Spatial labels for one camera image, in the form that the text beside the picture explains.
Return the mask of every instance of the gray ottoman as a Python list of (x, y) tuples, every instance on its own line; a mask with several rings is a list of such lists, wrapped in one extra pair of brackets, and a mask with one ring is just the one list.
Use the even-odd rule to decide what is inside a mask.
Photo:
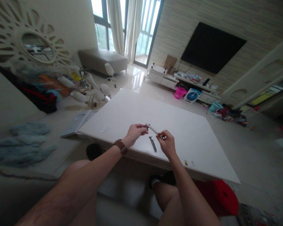
[(105, 69), (105, 63), (109, 63), (114, 73), (117, 74), (127, 69), (128, 59), (115, 52), (104, 49), (90, 49), (78, 51), (81, 64), (84, 67), (109, 75)]

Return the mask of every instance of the blue fluffy blanket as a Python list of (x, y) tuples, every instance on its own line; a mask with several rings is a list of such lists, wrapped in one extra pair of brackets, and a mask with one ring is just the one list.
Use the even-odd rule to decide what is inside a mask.
[(49, 126), (37, 122), (13, 127), (11, 137), (0, 139), (0, 165), (26, 168), (46, 159), (57, 148), (40, 148), (49, 132)]

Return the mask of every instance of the white tv stand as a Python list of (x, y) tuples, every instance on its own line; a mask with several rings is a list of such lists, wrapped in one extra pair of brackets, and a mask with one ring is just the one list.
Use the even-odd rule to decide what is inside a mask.
[(173, 90), (177, 89), (177, 84), (179, 83), (179, 79), (182, 81), (185, 81), (187, 83), (190, 83), (194, 86), (198, 86), (199, 88), (201, 88), (202, 91), (202, 95), (198, 98), (199, 100), (207, 103), (207, 104), (212, 104), (213, 102), (220, 100), (221, 97), (219, 95), (214, 95), (213, 93), (215, 92), (215, 90), (212, 90), (208, 87), (202, 86), (200, 84), (196, 84), (186, 78), (180, 77), (180, 76), (173, 76), (170, 74), (166, 74), (166, 73), (160, 73), (158, 71), (155, 71), (153, 69), (149, 70), (149, 73), (147, 75), (144, 76), (143, 80), (145, 81), (145, 79), (149, 79), (151, 81), (154, 81), (156, 83), (159, 83), (161, 85), (164, 85), (166, 87), (169, 87)]

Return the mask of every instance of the cardboard box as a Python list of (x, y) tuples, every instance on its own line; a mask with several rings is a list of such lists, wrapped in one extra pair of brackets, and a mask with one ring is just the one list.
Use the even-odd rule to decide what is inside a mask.
[(164, 68), (166, 68), (168, 70), (168, 74), (173, 75), (174, 71), (175, 71), (175, 64), (177, 62), (177, 58), (172, 57), (170, 55), (167, 55), (167, 58), (164, 62)]

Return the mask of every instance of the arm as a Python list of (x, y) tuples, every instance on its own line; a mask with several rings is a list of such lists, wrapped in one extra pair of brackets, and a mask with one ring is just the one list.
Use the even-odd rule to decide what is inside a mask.
[[(146, 125), (131, 125), (122, 142), (130, 148), (140, 135), (147, 134)], [(50, 190), (17, 225), (67, 225), (96, 194), (108, 173), (122, 157), (114, 145), (104, 154), (75, 171)]]
[[(167, 139), (163, 140), (160, 135), (165, 135)], [(218, 217), (202, 196), (178, 158), (175, 150), (174, 137), (167, 130), (159, 133), (159, 136), (156, 137), (162, 151), (168, 157), (173, 168), (186, 224), (221, 226)]]

